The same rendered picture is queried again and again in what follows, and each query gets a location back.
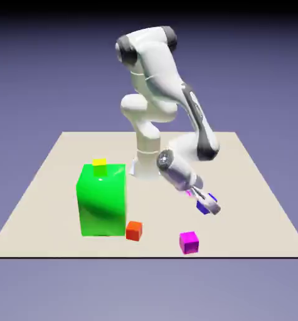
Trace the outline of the small yellow cube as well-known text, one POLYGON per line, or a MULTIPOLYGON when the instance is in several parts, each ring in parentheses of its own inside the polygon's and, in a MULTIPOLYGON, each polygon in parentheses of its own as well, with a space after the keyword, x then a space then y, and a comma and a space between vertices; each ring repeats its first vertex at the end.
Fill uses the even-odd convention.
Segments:
POLYGON ((103 177, 107 175, 107 161, 106 159, 94 159, 92 161, 93 174, 96 177, 103 177))

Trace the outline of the small red cube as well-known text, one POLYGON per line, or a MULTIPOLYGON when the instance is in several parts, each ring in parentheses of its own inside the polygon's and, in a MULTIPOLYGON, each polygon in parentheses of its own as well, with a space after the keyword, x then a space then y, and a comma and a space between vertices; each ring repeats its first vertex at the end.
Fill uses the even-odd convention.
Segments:
POLYGON ((126 230, 125 237, 128 240, 139 241, 142 236, 142 223, 137 221, 129 221, 126 230))

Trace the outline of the large green box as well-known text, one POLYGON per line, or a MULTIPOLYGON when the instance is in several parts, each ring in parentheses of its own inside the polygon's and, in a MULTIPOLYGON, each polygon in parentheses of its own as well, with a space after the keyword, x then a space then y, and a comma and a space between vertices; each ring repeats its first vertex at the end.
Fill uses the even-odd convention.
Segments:
POLYGON ((125 164, 85 164, 76 184, 82 236, 123 236, 127 218, 125 164))

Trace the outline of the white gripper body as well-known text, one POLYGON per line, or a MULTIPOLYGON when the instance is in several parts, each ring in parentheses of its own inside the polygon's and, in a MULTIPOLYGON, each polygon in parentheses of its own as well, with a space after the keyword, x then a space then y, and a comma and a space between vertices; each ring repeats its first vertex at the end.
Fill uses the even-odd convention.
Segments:
POLYGON ((215 201, 211 196, 207 196, 203 200, 203 205, 213 215, 217 215, 221 210, 221 207, 218 204, 218 202, 215 201))

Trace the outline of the small blue cube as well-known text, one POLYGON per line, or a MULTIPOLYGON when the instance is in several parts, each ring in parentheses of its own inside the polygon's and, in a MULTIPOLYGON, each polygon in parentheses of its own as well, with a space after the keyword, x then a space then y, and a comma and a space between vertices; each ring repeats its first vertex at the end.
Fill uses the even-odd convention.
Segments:
POLYGON ((218 202, 218 200, 210 193, 200 193, 196 195, 196 207, 203 213, 208 214, 210 213, 203 205, 203 200, 207 197, 211 196, 215 201, 218 202))

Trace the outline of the small magenta cube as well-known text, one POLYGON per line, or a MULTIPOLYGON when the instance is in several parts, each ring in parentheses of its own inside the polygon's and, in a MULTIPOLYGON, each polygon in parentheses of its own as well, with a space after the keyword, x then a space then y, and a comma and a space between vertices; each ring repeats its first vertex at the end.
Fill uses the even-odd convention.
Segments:
POLYGON ((179 246, 184 255, 197 253, 199 243, 199 239, 194 231, 179 234, 179 246))

